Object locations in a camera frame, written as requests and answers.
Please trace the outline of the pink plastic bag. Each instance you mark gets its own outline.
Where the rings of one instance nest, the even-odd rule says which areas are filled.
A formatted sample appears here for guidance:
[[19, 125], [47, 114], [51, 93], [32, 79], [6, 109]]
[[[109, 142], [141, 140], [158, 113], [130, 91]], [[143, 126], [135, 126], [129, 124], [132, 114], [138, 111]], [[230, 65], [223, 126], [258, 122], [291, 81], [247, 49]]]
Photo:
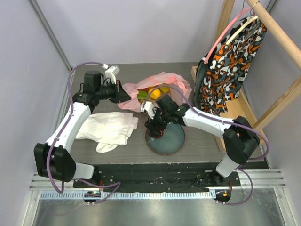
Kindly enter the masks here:
[[131, 97], [131, 100], [118, 103], [118, 107], [123, 110], [139, 112], [142, 104], [138, 99], [139, 90], [146, 90], [163, 84], [179, 88], [186, 98], [190, 96], [192, 91], [190, 84], [182, 76], [175, 73], [162, 72], [160, 74], [150, 76], [137, 84], [125, 83], [122, 85], [124, 91]]

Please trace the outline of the red fake apple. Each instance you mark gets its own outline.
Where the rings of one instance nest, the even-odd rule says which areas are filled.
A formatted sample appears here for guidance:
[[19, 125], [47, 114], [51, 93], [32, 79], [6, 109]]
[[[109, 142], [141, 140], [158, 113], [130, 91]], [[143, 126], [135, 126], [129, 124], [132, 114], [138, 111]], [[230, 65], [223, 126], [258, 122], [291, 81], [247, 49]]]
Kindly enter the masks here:
[[156, 128], [154, 134], [155, 134], [155, 138], [160, 138], [164, 135], [164, 132], [161, 128]]

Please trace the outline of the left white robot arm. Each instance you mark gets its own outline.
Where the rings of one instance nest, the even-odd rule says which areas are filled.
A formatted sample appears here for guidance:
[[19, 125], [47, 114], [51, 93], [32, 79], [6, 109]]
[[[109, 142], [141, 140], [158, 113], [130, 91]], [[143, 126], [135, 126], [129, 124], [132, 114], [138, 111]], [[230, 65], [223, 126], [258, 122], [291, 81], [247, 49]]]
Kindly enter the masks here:
[[131, 100], [121, 82], [116, 79], [118, 72], [117, 66], [111, 66], [105, 73], [85, 73], [84, 82], [79, 92], [71, 97], [72, 104], [57, 130], [45, 143], [38, 143], [34, 148], [39, 176], [52, 176], [63, 182], [84, 179], [84, 183], [91, 188], [99, 185], [100, 176], [94, 166], [76, 163], [70, 151], [79, 129], [101, 100], [108, 99], [116, 104]]

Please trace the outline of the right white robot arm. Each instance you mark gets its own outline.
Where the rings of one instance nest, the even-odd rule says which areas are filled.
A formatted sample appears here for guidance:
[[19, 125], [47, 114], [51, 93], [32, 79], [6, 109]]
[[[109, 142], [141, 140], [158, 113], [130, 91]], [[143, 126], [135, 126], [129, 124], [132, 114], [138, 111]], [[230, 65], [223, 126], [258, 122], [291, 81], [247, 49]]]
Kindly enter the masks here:
[[222, 138], [226, 154], [212, 174], [213, 182], [218, 186], [225, 185], [232, 171], [244, 165], [260, 144], [256, 132], [246, 118], [239, 116], [229, 119], [211, 115], [192, 107], [189, 103], [178, 105], [168, 95], [154, 104], [150, 101], [142, 103], [140, 111], [149, 116], [145, 126], [152, 137], [162, 136], [167, 124], [172, 122]]

